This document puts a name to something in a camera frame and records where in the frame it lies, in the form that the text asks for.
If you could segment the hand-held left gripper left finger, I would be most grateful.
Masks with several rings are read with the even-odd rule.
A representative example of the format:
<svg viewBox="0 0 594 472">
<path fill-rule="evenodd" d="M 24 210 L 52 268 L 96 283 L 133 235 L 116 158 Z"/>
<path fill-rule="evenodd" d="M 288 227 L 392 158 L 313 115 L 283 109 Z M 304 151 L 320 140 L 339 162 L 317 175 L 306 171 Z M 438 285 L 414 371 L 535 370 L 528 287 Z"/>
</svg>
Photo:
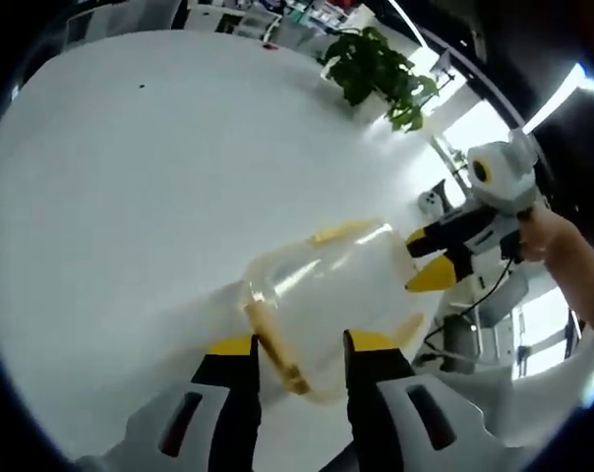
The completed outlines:
<svg viewBox="0 0 594 472">
<path fill-rule="evenodd" d="M 125 471 L 251 471 L 261 424 L 259 338 L 209 349 L 186 383 L 129 419 Z"/>
</svg>

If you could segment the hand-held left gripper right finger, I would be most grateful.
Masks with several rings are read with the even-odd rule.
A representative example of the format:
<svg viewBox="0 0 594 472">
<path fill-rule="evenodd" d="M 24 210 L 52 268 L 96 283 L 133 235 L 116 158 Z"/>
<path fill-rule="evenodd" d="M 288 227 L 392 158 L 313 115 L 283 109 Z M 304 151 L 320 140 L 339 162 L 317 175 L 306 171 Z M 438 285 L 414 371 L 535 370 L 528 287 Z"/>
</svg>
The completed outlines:
<svg viewBox="0 0 594 472">
<path fill-rule="evenodd" d="M 482 471 L 483 413 L 431 375 L 417 375 L 387 336 L 343 333 L 347 416 L 361 471 Z"/>
</svg>

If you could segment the person's right hand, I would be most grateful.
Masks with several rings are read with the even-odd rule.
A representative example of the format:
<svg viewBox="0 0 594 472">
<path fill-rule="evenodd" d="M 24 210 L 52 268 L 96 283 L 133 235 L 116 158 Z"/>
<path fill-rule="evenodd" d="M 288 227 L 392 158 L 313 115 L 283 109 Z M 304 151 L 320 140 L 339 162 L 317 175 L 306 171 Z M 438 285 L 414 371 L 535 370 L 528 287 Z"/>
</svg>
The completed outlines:
<svg viewBox="0 0 594 472">
<path fill-rule="evenodd" d="M 535 204 L 517 217 L 520 256 L 528 262 L 541 262 L 556 242 L 570 235 L 574 225 L 551 209 Z"/>
</svg>

